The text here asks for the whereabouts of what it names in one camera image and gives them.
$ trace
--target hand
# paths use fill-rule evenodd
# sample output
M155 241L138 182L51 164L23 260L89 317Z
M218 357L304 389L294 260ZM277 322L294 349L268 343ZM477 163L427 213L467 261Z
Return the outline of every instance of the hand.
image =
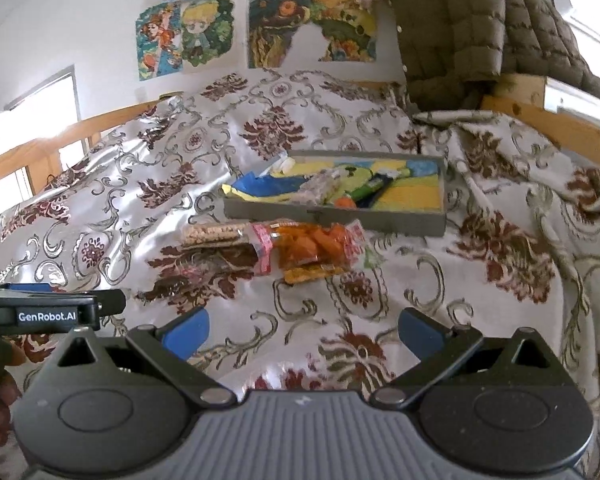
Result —
M0 354L4 357L0 360L0 446L4 446L7 443L10 428L10 406L20 397L15 380L4 370L4 367L19 366L27 358L20 348L7 342L2 342Z

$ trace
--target snack package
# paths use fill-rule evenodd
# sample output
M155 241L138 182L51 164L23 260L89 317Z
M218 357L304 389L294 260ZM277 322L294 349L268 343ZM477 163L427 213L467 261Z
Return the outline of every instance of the snack package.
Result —
M290 203L302 205L322 205L340 187L344 176L342 168L321 170L312 176L289 199Z
M379 263L358 220L330 228L286 223L272 224L269 229L287 283L316 280Z
M184 227L182 244L185 247L228 247L250 243L248 222L194 224Z
M248 267L256 274L269 274L270 254L273 248L270 233L263 224L256 222L224 222L217 224L187 225L183 232L183 246L191 248L191 261L182 274L190 274L190 280L204 282L206 278L225 270L243 270L229 263L230 250L244 253L243 260L253 261Z

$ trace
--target packaged food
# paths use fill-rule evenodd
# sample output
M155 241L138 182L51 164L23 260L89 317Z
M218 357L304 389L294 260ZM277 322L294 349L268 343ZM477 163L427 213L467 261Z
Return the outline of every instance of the packaged food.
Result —
M190 263L181 274L191 273L192 280L204 282L209 269L214 273L222 272L223 269L242 270L230 264L225 265L219 259L223 255L232 254L231 250L241 251L244 256L243 261L253 261L248 268L253 268L256 274L268 274L271 270L270 254L273 244L265 224L226 222L188 225L184 229L182 244L186 248L191 248L191 253Z
M182 244L197 248L247 244L250 242L248 226L248 222L187 225Z
M344 267L333 265L309 265L304 267L295 267L285 270L285 283L293 285L295 283L310 282L311 280L321 280L329 276L336 276L346 272Z
M346 192L352 191L367 183L374 176L374 172L371 171L370 168L363 166L339 164L338 168L343 171L344 176L340 179L338 189L330 197L330 202L332 203L343 197Z
M329 228L290 222L270 227L287 283L301 283L379 264L358 220Z
M409 176L411 176L411 170L409 168L401 168L400 170L381 170L367 183L348 192L346 196L349 196L350 199L356 203L356 207L366 209L371 207L392 182Z
M340 187L344 176L342 168L321 170L302 184L289 200L290 203L302 205L322 205Z

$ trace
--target bed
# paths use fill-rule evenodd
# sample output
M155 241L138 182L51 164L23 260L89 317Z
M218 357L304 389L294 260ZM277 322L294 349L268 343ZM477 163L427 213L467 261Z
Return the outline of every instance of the bed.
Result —
M122 288L127 307L104 319L103 335L164 325L204 306L210 333L189 361L238 394L368 395L417 362L396 333L408 305L489 336L533 326L598 416L582 467L600 478L600 166L581 168L562 154L540 108L513 103L505 115L498 107L506 98L494 97L484 107L500 111L409 117L398 104L385 86L250 70L12 150L0 157L0 177L27 166L36 196L0 215L0 281ZM583 124L585 133L596 129ZM55 152L83 138L90 152L60 173ZM443 155L445 236L369 233L381 266L302 285L285 285L276 269L219 273L198 288L170 282L184 257L183 226L222 221L219 185L281 148ZM58 340L16 338L28 362L10 371L22 388ZM0 475L17 478L23 469L12 437Z

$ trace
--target window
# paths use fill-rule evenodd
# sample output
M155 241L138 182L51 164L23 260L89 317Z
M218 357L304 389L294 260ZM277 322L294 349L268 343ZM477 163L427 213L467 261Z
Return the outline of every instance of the window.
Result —
M577 27L571 27L576 40L578 49L585 59L591 71L600 77L600 41Z
M80 120L73 67L49 78L5 107L0 114L0 154L33 139L53 137ZM60 149L62 169L80 161L82 141ZM24 169L0 180L0 213L32 197Z

